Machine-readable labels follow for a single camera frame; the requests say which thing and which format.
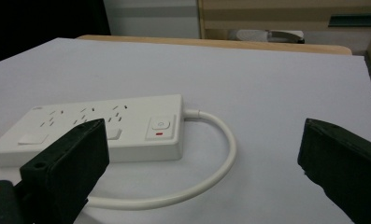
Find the power strip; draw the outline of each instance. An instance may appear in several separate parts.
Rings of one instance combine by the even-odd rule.
[[[154,96],[32,108],[0,138],[0,166],[21,166],[82,122],[104,119],[109,159],[182,157],[182,97]]]

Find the wooden table edge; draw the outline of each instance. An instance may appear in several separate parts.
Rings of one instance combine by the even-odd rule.
[[[231,40],[207,40],[207,39],[185,39],[185,38],[160,38],[160,37],[139,37],[139,36],[117,36],[117,35],[82,35],[77,39],[120,41],[134,43],[154,43],[215,47],[226,49],[261,49],[292,52],[309,52],[324,54],[352,55],[351,50],[337,45],[309,45],[309,44],[284,44],[250,41]]]

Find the power cord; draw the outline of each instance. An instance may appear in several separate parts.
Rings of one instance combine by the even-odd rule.
[[[229,142],[229,154],[226,161],[217,172],[215,172],[212,176],[197,184],[196,186],[177,193],[156,198],[136,200],[89,197],[89,202],[87,203],[87,205],[90,207],[99,207],[114,210],[147,210],[160,208],[187,201],[212,188],[220,180],[222,180],[223,177],[229,172],[232,165],[235,163],[235,157],[237,154],[235,136],[233,135],[229,127],[221,119],[215,117],[214,115],[208,114],[207,112],[203,112],[200,110],[185,110],[183,114],[185,119],[210,120],[218,127],[220,127],[223,130],[223,133],[226,135],[226,138]]]

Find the white power strip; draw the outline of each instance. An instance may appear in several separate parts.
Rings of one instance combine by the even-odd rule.
[[[93,119],[106,122],[111,162],[179,160],[182,116],[181,95],[37,106],[0,138],[0,165],[21,166]]]

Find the background wall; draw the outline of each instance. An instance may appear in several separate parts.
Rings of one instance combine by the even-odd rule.
[[[196,0],[104,0],[113,35],[200,38]]]
[[[304,31],[306,44],[340,45],[354,55],[365,55],[371,41],[371,31]]]

